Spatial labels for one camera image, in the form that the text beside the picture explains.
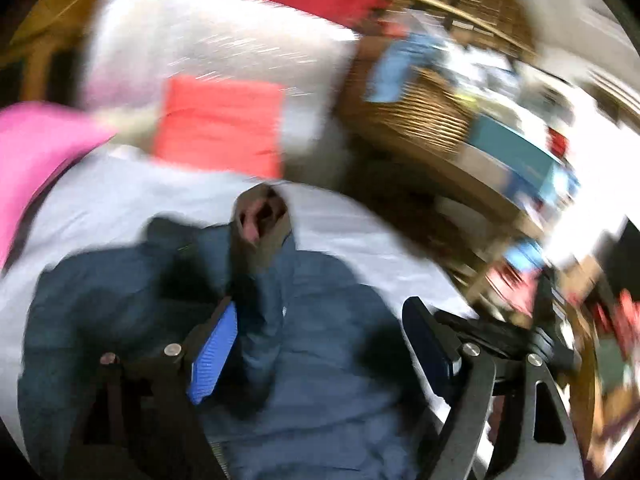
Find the dark blue garment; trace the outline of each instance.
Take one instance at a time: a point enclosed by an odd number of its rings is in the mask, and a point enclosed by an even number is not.
[[[139,246],[78,254],[42,275],[18,382],[24,439],[41,475],[60,473],[101,354],[155,355],[235,290],[238,352],[198,406],[231,477],[415,478],[424,397],[399,322],[380,296],[340,260],[296,251],[292,236],[268,266],[238,280],[228,226],[185,229],[196,231],[185,231],[196,266],[176,257],[183,240],[150,228]],[[254,295],[238,290],[249,282]],[[266,395],[244,396],[247,387]]]
[[[373,67],[367,81],[366,100],[371,103],[393,103],[402,97],[404,85],[412,79],[412,66],[433,62],[440,38],[429,34],[409,34],[394,41]]]

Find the metal screw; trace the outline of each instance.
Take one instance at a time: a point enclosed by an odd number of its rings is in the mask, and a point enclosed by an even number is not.
[[[464,343],[462,345],[462,351],[471,357],[480,355],[480,347],[475,343]]]
[[[176,357],[182,352],[182,347],[178,343],[171,343],[164,347],[164,355]]]
[[[527,355],[527,361],[529,361],[529,363],[531,363],[534,366],[542,366],[542,359],[540,358],[539,355],[529,354]]]
[[[113,352],[107,352],[106,354],[102,354],[100,356],[100,364],[101,365],[113,365],[118,362],[118,356]]]

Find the pillow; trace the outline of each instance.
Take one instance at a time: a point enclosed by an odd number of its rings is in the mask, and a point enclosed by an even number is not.
[[[198,170],[279,178],[283,98],[273,83],[174,76],[153,155]]]
[[[30,202],[111,135],[88,116],[59,105],[26,102],[0,111],[0,268]]]

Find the woven basket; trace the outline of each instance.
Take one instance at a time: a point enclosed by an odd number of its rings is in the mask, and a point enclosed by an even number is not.
[[[456,101],[449,83],[439,74],[414,70],[417,78],[406,85],[400,101],[367,104],[372,108],[370,117],[425,149],[454,155],[466,139],[473,114]]]

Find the blue box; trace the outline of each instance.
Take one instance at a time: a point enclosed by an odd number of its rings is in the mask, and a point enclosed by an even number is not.
[[[555,203],[554,180],[563,166],[550,152],[486,115],[478,116],[471,124],[466,142],[509,166],[531,184],[545,203]]]

